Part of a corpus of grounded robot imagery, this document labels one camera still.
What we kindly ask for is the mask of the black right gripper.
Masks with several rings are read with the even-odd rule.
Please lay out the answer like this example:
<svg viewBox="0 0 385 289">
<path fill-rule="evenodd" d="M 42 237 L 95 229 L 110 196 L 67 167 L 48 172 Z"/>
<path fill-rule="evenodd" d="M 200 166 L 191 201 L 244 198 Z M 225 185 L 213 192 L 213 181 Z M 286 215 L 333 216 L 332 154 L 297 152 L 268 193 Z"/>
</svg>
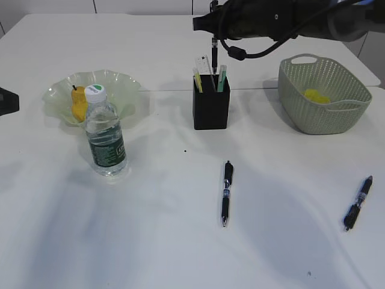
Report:
<svg viewBox="0 0 385 289">
<path fill-rule="evenodd" d="M 226 1 L 218 10 L 192 19 L 193 31 L 206 31 L 219 39 L 269 37 L 271 1 Z"/>
</svg>

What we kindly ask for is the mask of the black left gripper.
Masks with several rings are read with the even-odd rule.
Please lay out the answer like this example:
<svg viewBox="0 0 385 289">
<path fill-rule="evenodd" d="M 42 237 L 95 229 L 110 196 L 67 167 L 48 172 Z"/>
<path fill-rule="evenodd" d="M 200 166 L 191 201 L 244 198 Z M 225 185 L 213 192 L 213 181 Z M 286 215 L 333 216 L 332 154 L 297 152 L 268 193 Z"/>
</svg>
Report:
<svg viewBox="0 0 385 289">
<path fill-rule="evenodd" d="M 20 110 L 19 95 L 0 88 L 0 116 L 18 112 Z"/>
</svg>

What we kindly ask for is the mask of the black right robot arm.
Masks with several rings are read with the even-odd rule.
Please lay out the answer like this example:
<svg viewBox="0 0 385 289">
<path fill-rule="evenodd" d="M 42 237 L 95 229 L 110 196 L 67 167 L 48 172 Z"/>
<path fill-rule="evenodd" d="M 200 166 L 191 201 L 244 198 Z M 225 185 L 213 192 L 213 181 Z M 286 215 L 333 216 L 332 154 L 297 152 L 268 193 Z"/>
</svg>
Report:
<svg viewBox="0 0 385 289">
<path fill-rule="evenodd" d="M 304 24 L 297 36 L 353 42 L 372 31 L 384 32 L 384 1 L 361 1 L 336 9 L 339 1 L 227 1 L 195 17 L 195 31 L 241 40 L 269 37 L 280 40 Z"/>
</svg>

